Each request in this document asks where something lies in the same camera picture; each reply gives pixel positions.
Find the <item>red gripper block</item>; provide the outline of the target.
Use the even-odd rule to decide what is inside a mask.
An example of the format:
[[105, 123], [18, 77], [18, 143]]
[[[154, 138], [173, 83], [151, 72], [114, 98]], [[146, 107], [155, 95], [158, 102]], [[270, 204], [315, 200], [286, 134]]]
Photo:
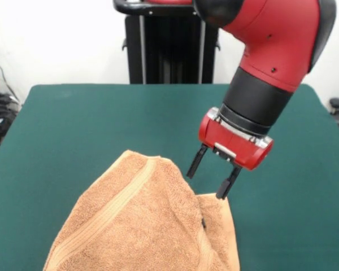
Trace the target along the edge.
[[241, 166], [235, 166], [229, 177], [221, 183], [216, 193], [216, 198], [222, 200], [227, 197], [242, 167], [250, 171], [255, 169], [262, 163], [273, 147], [272, 138], [268, 136], [258, 138], [248, 135], [235, 128], [231, 128], [223, 121], [216, 121], [215, 116], [209, 114], [206, 114], [201, 121], [199, 140], [202, 142], [201, 147], [186, 173], [189, 179], [194, 177], [208, 147], [224, 153], [227, 159]]

